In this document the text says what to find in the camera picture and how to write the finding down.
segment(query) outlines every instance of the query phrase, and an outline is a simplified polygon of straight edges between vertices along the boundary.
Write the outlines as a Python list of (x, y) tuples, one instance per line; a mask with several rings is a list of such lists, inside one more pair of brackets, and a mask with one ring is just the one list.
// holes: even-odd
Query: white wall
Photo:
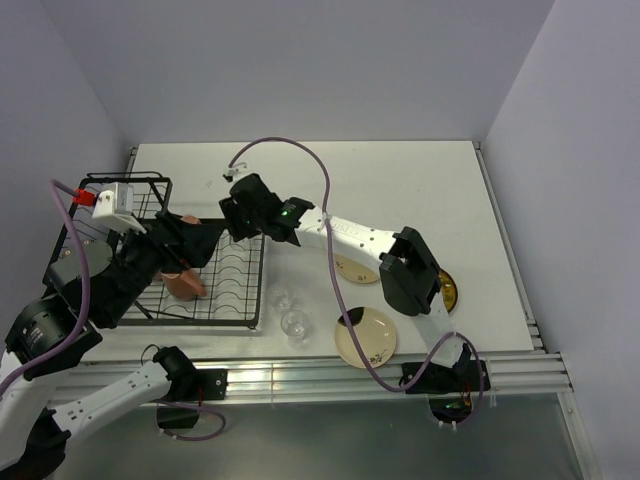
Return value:
[(640, 3), (557, 0), (485, 144), (607, 478), (640, 471)]
[(132, 142), (484, 138), (553, 0), (43, 0)]
[(119, 133), (36, 0), (0, 0), (0, 337), (44, 290), (62, 221), (47, 181), (121, 168)]

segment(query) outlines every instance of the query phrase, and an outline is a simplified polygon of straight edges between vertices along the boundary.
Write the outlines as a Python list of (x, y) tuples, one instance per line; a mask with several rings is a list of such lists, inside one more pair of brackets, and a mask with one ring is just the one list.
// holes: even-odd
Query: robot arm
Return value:
[[(0, 377), (19, 365), (15, 354), (5, 352)], [(47, 408), (68, 373), (30, 381), (22, 377), (5, 392), (0, 403), (0, 479), (42, 479), (62, 463), (67, 447), (144, 403), (183, 399), (196, 388), (193, 363), (177, 347), (165, 347), (128, 377), (88, 397)]]
[[(184, 399), (197, 388), (195, 367), (178, 348), (170, 347), (127, 379), (56, 410), (47, 408), (69, 370), (102, 341), (96, 327), (116, 328), (158, 272), (206, 265), (225, 229), (223, 220), (192, 225), (166, 210), (138, 221), (127, 205), (127, 198), (132, 198), (129, 187), (107, 185), (97, 198), (94, 218), (122, 236), (117, 246), (97, 240), (83, 246), (91, 285), (89, 321), (83, 331), (65, 350), (26, 370), (2, 395), (0, 480), (44, 478), (64, 459), (67, 443), (82, 440), (140, 404), (167, 395), (169, 400)], [(79, 273), (77, 252), (49, 265), (45, 296), (23, 309), (7, 335), (0, 381), (70, 336), (81, 303)]]
[[(256, 174), (235, 182), (220, 207), (235, 241), (263, 233), (277, 242), (326, 251), (325, 222), (330, 222), (334, 254), (379, 272), (385, 300), (396, 311), (414, 317), (429, 350), (454, 330), (440, 293), (440, 266), (415, 229), (404, 227), (396, 233), (335, 216), (325, 218), (307, 200), (280, 200)], [(453, 338), (437, 351), (433, 362), (451, 369), (466, 365), (468, 359), (463, 342)]]

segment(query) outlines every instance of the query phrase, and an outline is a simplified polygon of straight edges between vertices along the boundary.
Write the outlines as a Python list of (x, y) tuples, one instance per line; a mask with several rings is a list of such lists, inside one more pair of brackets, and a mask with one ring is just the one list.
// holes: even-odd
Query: red connector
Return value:
[(84, 205), (85, 207), (93, 207), (96, 202), (95, 193), (88, 192), (87, 190), (83, 190), (82, 188), (76, 188), (76, 193), (78, 194), (78, 196), (73, 197), (73, 203)]

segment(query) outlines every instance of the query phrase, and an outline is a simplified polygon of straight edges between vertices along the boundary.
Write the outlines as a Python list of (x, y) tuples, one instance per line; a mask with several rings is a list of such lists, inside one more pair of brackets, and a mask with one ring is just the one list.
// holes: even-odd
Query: pink object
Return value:
[[(200, 220), (193, 215), (185, 215), (182, 217), (182, 221), (194, 225), (200, 223)], [(169, 293), (178, 300), (188, 301), (193, 300), (196, 296), (204, 297), (207, 295), (207, 290), (200, 280), (200, 275), (194, 268), (185, 270), (182, 273), (160, 273), (160, 277)]]

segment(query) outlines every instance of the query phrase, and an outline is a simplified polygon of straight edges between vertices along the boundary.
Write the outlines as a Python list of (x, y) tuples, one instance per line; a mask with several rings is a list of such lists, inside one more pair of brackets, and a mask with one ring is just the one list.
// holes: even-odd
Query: wire dish rack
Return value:
[[(166, 211), (171, 195), (171, 180), (158, 172), (91, 173), (80, 187), (99, 193), (102, 185), (123, 182), (134, 186), (133, 215), (153, 218)], [(91, 224), (92, 209), (72, 205), (69, 213), (81, 240), (106, 241), (116, 251), (122, 237), (117, 232)], [(71, 238), (63, 226), (50, 263), (73, 250)], [(255, 328), (260, 314), (264, 236), (233, 242), (222, 233), (209, 263), (197, 269), (207, 291), (205, 297), (181, 301), (169, 293), (162, 279), (154, 280), (120, 320), (131, 326), (206, 326)]]

